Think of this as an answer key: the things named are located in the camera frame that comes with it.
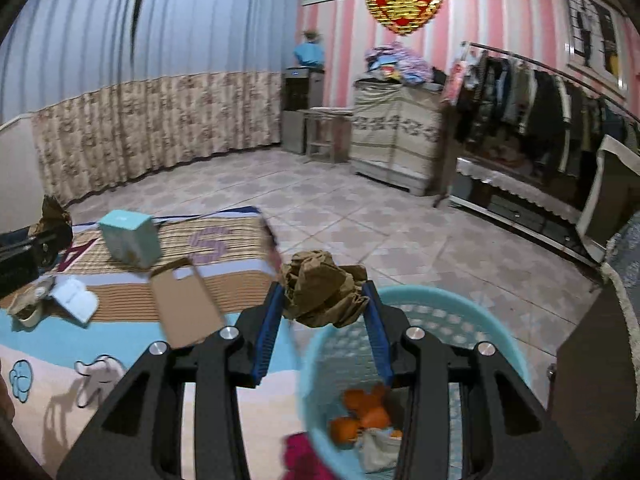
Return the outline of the pile of folded clothes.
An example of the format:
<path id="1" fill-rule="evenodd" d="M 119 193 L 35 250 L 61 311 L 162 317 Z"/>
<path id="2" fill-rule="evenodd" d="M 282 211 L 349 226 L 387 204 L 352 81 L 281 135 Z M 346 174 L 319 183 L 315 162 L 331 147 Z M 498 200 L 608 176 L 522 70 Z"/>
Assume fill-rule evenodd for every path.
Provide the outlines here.
<path id="1" fill-rule="evenodd" d="M 378 70 L 384 78 L 395 79 L 408 86 L 431 84 L 434 81 L 431 64 L 399 41 L 367 50 L 364 59 L 369 73 Z"/>

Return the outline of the orange snack wrapper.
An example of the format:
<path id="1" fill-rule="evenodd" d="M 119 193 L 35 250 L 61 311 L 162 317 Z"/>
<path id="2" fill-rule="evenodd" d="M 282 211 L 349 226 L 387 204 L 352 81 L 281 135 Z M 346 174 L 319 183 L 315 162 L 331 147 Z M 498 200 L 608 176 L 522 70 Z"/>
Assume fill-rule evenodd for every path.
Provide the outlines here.
<path id="1" fill-rule="evenodd" d="M 388 430 L 392 438 L 399 439 L 402 437 L 402 431 L 397 429 L 390 419 L 384 405 L 377 400 L 373 403 L 362 404 L 362 411 L 358 415 L 360 427 L 363 430 L 379 429 Z"/>

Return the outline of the framed wall picture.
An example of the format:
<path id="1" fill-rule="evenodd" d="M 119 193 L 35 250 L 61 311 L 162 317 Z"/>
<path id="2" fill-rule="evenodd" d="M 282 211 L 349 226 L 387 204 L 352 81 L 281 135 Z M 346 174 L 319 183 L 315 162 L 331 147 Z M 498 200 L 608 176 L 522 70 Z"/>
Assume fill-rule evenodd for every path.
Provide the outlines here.
<path id="1" fill-rule="evenodd" d="M 617 13 L 601 0 L 564 0 L 568 65 L 618 96 L 626 96 Z"/>

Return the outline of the teal cardboard box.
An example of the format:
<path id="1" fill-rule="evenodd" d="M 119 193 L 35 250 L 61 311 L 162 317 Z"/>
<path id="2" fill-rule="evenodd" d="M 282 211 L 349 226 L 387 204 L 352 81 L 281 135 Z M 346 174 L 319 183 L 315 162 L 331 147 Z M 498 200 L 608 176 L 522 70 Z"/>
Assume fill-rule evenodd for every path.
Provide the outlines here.
<path id="1" fill-rule="evenodd" d="M 127 266 L 148 270 L 162 256 L 153 217 L 137 211 L 115 209 L 98 221 L 111 257 Z"/>

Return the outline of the beige drawstring pouch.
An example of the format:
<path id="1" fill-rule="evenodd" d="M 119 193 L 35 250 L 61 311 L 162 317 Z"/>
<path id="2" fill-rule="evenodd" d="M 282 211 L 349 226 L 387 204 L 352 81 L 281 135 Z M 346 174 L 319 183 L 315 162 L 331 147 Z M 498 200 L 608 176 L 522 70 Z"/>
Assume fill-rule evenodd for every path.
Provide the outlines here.
<path id="1" fill-rule="evenodd" d="M 393 469 L 398 461 L 402 433 L 395 429 L 363 430 L 357 442 L 359 463 L 364 472 Z"/>

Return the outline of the small bowl with wrapper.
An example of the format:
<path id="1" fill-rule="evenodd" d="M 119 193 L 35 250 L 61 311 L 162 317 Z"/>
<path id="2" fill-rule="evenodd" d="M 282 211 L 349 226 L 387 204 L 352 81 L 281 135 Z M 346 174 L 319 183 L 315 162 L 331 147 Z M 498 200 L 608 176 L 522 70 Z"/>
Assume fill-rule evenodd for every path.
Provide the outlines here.
<path id="1" fill-rule="evenodd" d="M 44 278 L 36 284 L 29 285 L 24 292 L 19 292 L 12 300 L 8 315 L 23 328 L 34 328 L 42 319 L 44 308 L 52 299 L 51 292 L 55 278 Z"/>

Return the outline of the water dispenser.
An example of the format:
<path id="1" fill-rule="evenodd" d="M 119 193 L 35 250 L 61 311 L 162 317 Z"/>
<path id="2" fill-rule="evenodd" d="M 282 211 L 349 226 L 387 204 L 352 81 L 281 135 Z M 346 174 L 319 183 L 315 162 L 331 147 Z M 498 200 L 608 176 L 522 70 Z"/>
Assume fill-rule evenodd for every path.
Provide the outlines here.
<path id="1" fill-rule="evenodd" d="M 294 154 L 306 153 L 306 113 L 323 104 L 324 70 L 317 67 L 289 67 L 283 74 L 281 148 Z"/>

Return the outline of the brown phone case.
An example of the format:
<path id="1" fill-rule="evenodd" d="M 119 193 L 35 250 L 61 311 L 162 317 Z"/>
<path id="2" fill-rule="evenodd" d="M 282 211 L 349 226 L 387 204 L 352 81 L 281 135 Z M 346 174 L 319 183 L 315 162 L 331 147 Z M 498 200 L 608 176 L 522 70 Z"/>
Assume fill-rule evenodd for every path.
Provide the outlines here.
<path id="1" fill-rule="evenodd" d="M 150 287 L 171 348 L 199 344 L 226 325 L 204 278 L 189 258 L 179 258 L 153 271 Z"/>

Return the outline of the brown paper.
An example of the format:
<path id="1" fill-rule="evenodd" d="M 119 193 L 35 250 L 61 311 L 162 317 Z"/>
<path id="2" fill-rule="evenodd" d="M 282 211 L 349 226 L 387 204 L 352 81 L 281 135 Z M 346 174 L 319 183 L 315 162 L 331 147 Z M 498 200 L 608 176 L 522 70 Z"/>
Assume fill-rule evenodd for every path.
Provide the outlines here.
<path id="1" fill-rule="evenodd" d="M 309 328 L 349 326 L 369 304 L 362 291 L 367 280 L 360 264 L 339 266 L 324 250 L 296 252 L 281 266 L 283 315 Z"/>
<path id="2" fill-rule="evenodd" d="M 55 196 L 43 196 L 41 218 L 28 229 L 29 236 L 42 234 L 55 234 L 64 243 L 69 243 L 73 238 L 72 217 Z"/>

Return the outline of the cloth covered cabinet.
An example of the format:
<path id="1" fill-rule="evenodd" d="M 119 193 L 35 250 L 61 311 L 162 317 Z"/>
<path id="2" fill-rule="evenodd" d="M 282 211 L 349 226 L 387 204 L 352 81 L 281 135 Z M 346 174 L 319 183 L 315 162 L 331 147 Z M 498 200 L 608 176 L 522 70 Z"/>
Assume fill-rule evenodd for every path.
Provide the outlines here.
<path id="1" fill-rule="evenodd" d="M 430 84 L 356 82 L 349 161 L 356 174 L 431 193 L 442 170 L 440 93 Z"/>

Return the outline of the small wooden stool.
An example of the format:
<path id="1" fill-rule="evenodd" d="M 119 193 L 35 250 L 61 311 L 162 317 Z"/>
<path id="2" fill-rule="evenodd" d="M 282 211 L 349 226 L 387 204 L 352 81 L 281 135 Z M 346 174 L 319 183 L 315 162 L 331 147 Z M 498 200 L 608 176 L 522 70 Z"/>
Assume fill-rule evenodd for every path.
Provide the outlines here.
<path id="1" fill-rule="evenodd" d="M 352 118 L 349 107 L 311 107 L 303 111 L 308 160 L 341 164 L 349 159 Z"/>

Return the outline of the white cabinet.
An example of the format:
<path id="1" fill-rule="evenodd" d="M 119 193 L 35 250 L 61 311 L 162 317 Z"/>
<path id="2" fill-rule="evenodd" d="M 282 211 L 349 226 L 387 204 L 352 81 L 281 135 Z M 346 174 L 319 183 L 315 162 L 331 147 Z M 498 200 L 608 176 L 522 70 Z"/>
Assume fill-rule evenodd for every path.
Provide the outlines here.
<path id="1" fill-rule="evenodd" d="M 12 232 L 41 216 L 44 189 L 32 134 L 32 116 L 14 117 L 1 126 L 0 228 Z"/>

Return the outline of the teal plastic laundry basket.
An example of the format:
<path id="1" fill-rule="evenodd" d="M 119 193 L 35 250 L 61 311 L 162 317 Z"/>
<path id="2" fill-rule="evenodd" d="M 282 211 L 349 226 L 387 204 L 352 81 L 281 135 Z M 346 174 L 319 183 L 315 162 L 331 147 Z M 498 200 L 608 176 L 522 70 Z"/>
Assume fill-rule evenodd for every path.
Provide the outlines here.
<path id="1" fill-rule="evenodd" d="M 299 411 L 319 460 L 337 478 L 365 479 L 356 444 L 335 444 L 330 423 L 345 391 L 384 382 L 402 431 L 396 464 L 378 479 L 540 479 L 533 452 L 544 409 L 529 389 L 518 344 L 489 312 L 446 290 L 363 285 L 358 321 L 323 327 L 299 375 Z"/>

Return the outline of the clothes rack with garments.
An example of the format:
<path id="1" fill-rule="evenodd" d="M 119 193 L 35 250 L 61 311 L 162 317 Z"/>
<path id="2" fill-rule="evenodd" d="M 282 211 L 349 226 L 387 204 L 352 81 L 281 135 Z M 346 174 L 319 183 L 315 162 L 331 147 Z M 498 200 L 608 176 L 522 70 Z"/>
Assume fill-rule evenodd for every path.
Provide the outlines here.
<path id="1" fill-rule="evenodd" d="M 533 64 L 465 44 L 444 101 L 454 106 L 454 140 L 463 151 L 544 185 L 591 179 L 606 136 L 634 154 L 639 123 L 581 84 Z"/>

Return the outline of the orange tangerine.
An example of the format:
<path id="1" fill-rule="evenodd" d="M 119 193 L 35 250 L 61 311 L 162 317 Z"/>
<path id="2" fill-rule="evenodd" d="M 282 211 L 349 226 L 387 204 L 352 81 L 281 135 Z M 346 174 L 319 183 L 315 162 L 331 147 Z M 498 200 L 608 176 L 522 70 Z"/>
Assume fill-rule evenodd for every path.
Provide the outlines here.
<path id="1" fill-rule="evenodd" d="M 383 384 L 374 385 L 370 391 L 348 389 L 342 393 L 342 403 L 350 414 L 363 418 L 374 408 L 384 405 L 386 392 Z"/>
<path id="2" fill-rule="evenodd" d="M 360 431 L 359 420 L 348 416 L 334 418 L 329 423 L 330 438 L 340 448 L 354 444 L 358 440 Z"/>

